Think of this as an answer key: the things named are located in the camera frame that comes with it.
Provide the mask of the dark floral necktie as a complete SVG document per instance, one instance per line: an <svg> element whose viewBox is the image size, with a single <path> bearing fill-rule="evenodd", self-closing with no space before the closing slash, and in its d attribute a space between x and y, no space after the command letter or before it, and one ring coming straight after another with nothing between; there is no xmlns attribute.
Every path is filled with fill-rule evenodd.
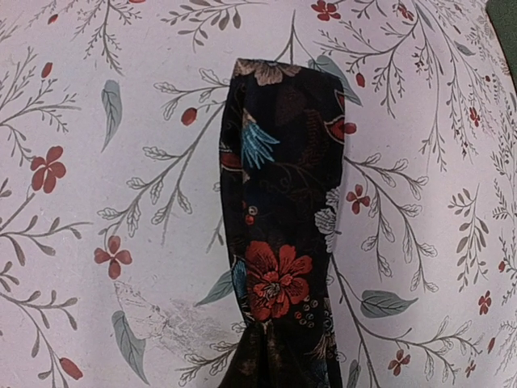
<svg viewBox="0 0 517 388"><path fill-rule="evenodd" d="M239 59L221 122L231 276L246 328L223 387L340 387L327 288L344 92L318 70Z"/></svg>

